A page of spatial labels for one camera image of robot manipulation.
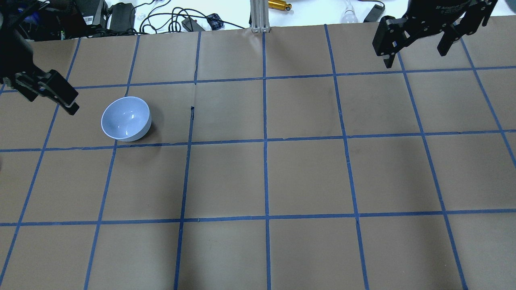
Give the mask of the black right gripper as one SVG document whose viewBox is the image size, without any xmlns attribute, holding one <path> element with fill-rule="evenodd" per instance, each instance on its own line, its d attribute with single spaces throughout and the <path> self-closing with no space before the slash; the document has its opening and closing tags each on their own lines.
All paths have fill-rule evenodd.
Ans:
<svg viewBox="0 0 516 290">
<path fill-rule="evenodd" d="M 454 43 L 464 35 L 476 33 L 485 27 L 494 11 L 497 0 L 410 0 L 402 18 L 382 17 L 374 35 L 372 46 L 386 68 L 392 68 L 395 55 L 422 38 L 430 24 L 446 24 L 437 51 L 446 56 Z"/>
</svg>

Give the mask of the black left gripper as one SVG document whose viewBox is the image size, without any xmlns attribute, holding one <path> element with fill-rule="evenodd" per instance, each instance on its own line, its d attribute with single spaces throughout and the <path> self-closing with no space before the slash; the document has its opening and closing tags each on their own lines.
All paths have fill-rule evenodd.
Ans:
<svg viewBox="0 0 516 290">
<path fill-rule="evenodd" d="M 4 84 L 15 89 L 28 101 L 46 97 L 74 115 L 79 110 L 79 93 L 57 71 L 35 69 L 33 49 L 15 28 L 17 16 L 1 12 L 0 77 Z"/>
</svg>

